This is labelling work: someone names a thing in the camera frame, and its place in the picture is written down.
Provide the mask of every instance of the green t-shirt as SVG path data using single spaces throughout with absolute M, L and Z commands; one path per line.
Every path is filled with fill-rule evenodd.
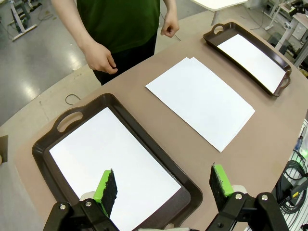
M 87 31 L 111 53 L 146 43 L 157 31 L 160 0 L 77 0 Z

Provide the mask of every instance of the black pants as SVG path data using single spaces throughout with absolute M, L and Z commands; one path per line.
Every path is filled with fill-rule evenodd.
M 157 34 L 155 33 L 155 35 L 142 46 L 112 54 L 118 71 L 113 75 L 102 71 L 93 71 L 100 83 L 103 85 L 109 82 L 111 79 L 154 55 L 156 36 Z

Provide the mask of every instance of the paper on tray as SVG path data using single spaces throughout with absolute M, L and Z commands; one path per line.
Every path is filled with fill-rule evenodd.
M 185 58 L 146 87 L 220 152 L 255 112 L 195 58 Z
M 271 93 L 276 91 L 285 75 L 278 64 L 241 35 L 235 35 L 218 48 L 249 71 Z
M 96 191 L 105 170 L 114 170 L 118 194 L 111 220 L 121 231 L 133 230 L 180 189 L 109 108 L 50 153 L 79 198 Z

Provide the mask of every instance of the person's left hand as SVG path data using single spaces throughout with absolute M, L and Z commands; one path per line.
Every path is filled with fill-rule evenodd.
M 175 12 L 167 12 L 165 16 L 164 26 L 162 31 L 160 32 L 161 35 L 166 35 L 172 38 L 175 33 L 179 30 L 179 22 L 178 22 L 178 15 Z

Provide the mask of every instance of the hand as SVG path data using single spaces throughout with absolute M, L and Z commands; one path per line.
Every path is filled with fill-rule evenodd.
M 83 49 L 87 63 L 92 70 L 103 71 L 109 74 L 117 72 L 116 64 L 110 51 L 96 41 L 87 43 Z
M 176 11 L 167 12 L 165 16 L 165 23 L 160 34 L 172 38 L 179 28 L 178 15 Z

